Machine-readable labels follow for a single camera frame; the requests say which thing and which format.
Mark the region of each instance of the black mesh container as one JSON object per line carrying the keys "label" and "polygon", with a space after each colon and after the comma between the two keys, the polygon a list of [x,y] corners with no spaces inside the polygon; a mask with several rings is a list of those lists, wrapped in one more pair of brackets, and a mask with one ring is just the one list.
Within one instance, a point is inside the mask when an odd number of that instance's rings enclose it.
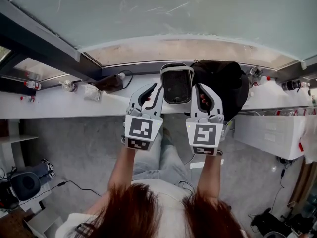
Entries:
{"label": "black mesh container", "polygon": [[185,64],[167,64],[161,70],[164,99],[169,104],[187,103],[192,98],[191,72]]}

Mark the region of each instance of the red label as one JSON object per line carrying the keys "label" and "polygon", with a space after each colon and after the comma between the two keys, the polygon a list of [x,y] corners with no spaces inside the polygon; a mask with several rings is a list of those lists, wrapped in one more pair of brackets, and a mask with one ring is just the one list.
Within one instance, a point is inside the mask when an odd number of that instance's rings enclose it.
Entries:
{"label": "red label", "polygon": [[303,152],[303,151],[304,151],[304,148],[303,148],[303,146],[302,146],[302,143],[301,143],[301,142],[299,142],[298,146],[299,146],[299,149],[301,150],[301,152]]}

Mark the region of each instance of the jeans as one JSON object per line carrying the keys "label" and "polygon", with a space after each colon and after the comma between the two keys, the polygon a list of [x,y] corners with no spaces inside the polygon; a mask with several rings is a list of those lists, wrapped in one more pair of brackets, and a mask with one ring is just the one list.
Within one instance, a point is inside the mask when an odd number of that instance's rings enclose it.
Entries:
{"label": "jeans", "polygon": [[52,178],[49,176],[49,169],[45,163],[39,163],[34,167],[26,167],[24,171],[33,172],[40,179],[41,186],[48,183]]}
{"label": "jeans", "polygon": [[138,150],[134,158],[133,180],[161,179],[194,192],[187,170],[168,135],[159,131],[149,151]]}

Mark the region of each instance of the white shirt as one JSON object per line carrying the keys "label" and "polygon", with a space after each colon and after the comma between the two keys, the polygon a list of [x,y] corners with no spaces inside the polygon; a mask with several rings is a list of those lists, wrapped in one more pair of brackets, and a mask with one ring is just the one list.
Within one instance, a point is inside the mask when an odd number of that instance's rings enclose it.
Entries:
{"label": "white shirt", "polygon": [[[186,220],[182,199],[189,196],[184,189],[176,187],[160,179],[138,180],[132,183],[142,183],[150,186],[150,190],[158,196],[162,208],[162,217],[158,229],[158,238],[185,237]],[[56,231],[56,238],[73,238],[75,228],[85,222],[91,222],[95,215],[72,213],[67,221]]]}

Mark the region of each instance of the shoe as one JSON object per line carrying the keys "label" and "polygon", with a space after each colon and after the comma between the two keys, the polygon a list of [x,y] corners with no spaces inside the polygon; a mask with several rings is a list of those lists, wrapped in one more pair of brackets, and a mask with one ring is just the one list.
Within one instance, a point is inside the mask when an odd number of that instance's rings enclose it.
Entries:
{"label": "shoe", "polygon": [[54,166],[52,164],[47,164],[47,166],[48,166],[48,171],[54,170]]}
{"label": "shoe", "polygon": [[56,174],[55,174],[54,171],[50,171],[49,172],[49,176],[50,176],[51,179],[53,179],[56,176]]}
{"label": "shoe", "polygon": [[54,166],[47,159],[42,159],[41,162],[48,166],[48,171],[54,170]]}

